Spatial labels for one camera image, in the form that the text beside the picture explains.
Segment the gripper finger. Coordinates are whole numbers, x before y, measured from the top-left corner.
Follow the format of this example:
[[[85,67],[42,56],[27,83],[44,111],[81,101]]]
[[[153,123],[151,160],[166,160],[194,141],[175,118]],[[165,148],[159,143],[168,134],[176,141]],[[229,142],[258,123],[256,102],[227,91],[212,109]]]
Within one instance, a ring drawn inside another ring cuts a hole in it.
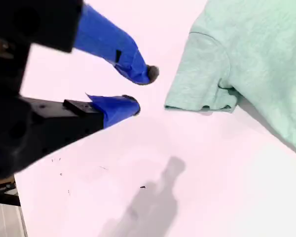
[[[128,95],[90,96],[89,102],[26,98],[32,118],[22,158],[42,158],[73,142],[136,116],[138,101]]]
[[[90,5],[84,4],[74,48],[109,62],[129,81],[148,85],[159,76],[147,65],[133,38]]]

